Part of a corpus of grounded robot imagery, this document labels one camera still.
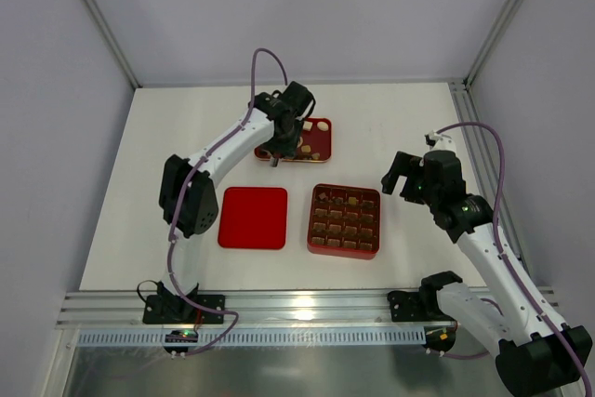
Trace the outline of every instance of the robotic arm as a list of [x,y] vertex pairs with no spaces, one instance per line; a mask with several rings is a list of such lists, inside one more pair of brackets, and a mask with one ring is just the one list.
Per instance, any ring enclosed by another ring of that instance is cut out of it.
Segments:
[[[401,196],[430,208],[436,225],[458,244],[485,280],[502,315],[474,297],[453,273],[422,281],[425,293],[421,296],[428,311],[461,322],[495,357],[498,374],[514,396],[536,395],[577,381],[577,368],[545,319],[562,333],[582,364],[592,346],[587,331],[583,326],[571,328],[547,303],[500,227],[498,249],[492,208],[481,196],[466,192],[452,139],[432,132],[426,142],[432,149],[423,157],[397,152],[382,179],[382,191],[392,194],[398,178],[406,177]],[[541,312],[533,302],[539,303]]]
[[[271,154],[273,166],[277,166],[282,158],[294,157],[304,120],[311,115],[315,103],[311,92],[296,82],[289,84],[284,92],[260,93],[255,96],[254,109],[243,125],[245,113],[226,133],[201,151],[184,159],[172,155],[165,162],[159,206],[164,210],[164,220],[171,225],[182,185],[203,160],[184,194],[175,230],[178,241],[172,266],[186,298],[196,299],[198,245],[218,215],[215,189],[228,172],[258,146]],[[150,299],[153,324],[193,322],[196,309],[177,296],[169,274],[164,274],[157,285],[157,296]]]

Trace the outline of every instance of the round piece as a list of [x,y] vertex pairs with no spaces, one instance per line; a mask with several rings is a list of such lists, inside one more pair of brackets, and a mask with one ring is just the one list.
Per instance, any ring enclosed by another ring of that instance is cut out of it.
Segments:
[[322,130],[323,132],[327,132],[329,129],[328,123],[325,121],[319,121],[316,123],[316,127],[318,127],[318,129]]

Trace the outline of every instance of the red tray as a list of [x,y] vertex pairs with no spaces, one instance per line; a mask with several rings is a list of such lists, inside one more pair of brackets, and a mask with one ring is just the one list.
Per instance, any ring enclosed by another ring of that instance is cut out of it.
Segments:
[[280,250],[286,229],[287,191],[283,188],[225,190],[218,236],[223,248]]
[[319,184],[312,194],[308,249],[318,255],[372,259],[380,248],[380,193]]
[[[306,121],[312,123],[312,129],[310,131],[302,131],[300,143],[297,146],[296,157],[284,158],[282,162],[323,163],[331,158],[333,125],[330,120],[327,118],[308,118]],[[318,128],[319,123],[325,123],[328,126],[328,130]],[[310,146],[310,152],[303,152],[302,148],[304,146]],[[271,159],[271,155],[266,151],[262,151],[260,148],[254,150],[254,155],[258,160],[262,161]]]

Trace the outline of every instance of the red lid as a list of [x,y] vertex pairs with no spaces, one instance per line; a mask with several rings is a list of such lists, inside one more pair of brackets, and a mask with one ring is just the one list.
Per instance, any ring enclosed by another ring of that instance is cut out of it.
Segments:
[[287,191],[231,187],[223,195],[218,242],[223,248],[279,250],[285,245]]

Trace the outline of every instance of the tabletop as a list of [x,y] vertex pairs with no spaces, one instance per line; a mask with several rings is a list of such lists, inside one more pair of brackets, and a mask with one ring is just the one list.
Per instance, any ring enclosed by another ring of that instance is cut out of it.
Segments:
[[[257,89],[272,92],[277,86]],[[315,255],[306,236],[312,188],[331,183],[380,190],[397,151],[423,155],[424,135],[457,122],[446,83],[312,85],[313,116],[333,124],[327,163],[280,163],[253,153],[220,183],[219,207],[231,186],[288,191],[286,244],[281,250],[218,245],[218,220],[200,246],[201,288],[210,290],[411,288],[425,276],[452,270],[469,286],[485,282],[433,222],[425,206],[381,196],[381,246],[372,260]],[[81,290],[133,290],[165,272],[168,226],[157,200],[165,160],[213,141],[245,112],[249,86],[142,88],[135,93],[86,263]],[[468,191],[477,192],[460,130],[457,146]],[[262,222],[266,231],[266,222]]]

